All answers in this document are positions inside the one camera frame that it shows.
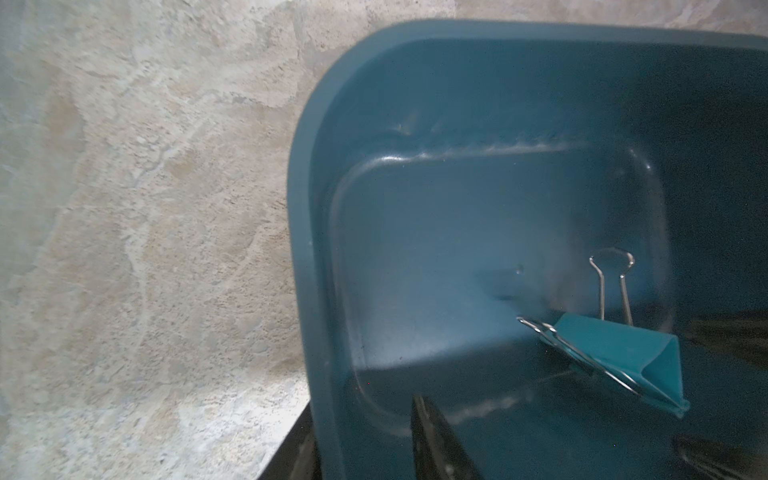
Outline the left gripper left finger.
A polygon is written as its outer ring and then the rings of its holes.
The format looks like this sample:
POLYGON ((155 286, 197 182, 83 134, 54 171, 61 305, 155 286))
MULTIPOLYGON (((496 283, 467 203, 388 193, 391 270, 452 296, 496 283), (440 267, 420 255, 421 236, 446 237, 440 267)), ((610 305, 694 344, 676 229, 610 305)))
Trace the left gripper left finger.
POLYGON ((321 479, 321 459, 310 404, 299 415, 258 479, 321 479))

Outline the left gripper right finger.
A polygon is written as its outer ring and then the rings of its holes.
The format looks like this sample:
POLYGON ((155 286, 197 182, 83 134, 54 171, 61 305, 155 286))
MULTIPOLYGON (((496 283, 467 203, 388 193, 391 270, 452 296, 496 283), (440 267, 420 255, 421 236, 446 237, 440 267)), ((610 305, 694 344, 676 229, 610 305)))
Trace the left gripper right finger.
POLYGON ((414 395, 410 419, 417 479, 483 479, 438 406, 414 395))

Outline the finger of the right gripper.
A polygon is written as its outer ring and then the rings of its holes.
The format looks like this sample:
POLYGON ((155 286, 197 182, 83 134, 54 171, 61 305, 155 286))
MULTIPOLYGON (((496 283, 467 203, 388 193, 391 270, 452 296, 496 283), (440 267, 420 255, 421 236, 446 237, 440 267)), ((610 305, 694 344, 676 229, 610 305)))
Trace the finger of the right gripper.
POLYGON ((684 337, 712 351, 767 368, 766 314, 712 314, 690 320, 684 337))
POLYGON ((672 447, 679 459, 708 479, 766 479, 767 456, 727 444, 675 436, 672 447))

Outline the teal binder clip large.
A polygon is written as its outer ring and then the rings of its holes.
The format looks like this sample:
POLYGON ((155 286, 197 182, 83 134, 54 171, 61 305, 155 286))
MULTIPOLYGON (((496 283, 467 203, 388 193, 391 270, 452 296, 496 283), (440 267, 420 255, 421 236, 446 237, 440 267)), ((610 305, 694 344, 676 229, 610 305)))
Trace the teal binder clip large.
POLYGON ((684 396, 680 343, 669 333, 634 325, 627 276, 636 263, 632 253, 607 247, 589 257, 598 277, 598 316, 562 314, 550 324, 519 316, 517 321, 533 330, 540 341, 567 357, 576 368, 605 379, 607 384, 679 419, 690 409, 684 396), (619 274, 624 321, 612 322, 606 314, 605 273, 597 258, 618 255, 626 260, 619 274))

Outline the teal plastic storage box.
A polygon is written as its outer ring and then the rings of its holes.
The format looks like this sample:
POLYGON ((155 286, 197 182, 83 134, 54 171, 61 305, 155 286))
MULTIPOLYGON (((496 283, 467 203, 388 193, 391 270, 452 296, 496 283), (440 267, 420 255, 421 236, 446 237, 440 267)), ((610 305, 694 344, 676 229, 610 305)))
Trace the teal plastic storage box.
POLYGON ((327 71, 288 216, 321 476, 417 479, 414 395, 483 479, 708 479, 672 438, 767 456, 767 368, 684 337, 767 315, 767 40, 429 20, 327 71), (617 247, 634 325, 680 343, 681 419, 519 316, 598 316, 617 247))

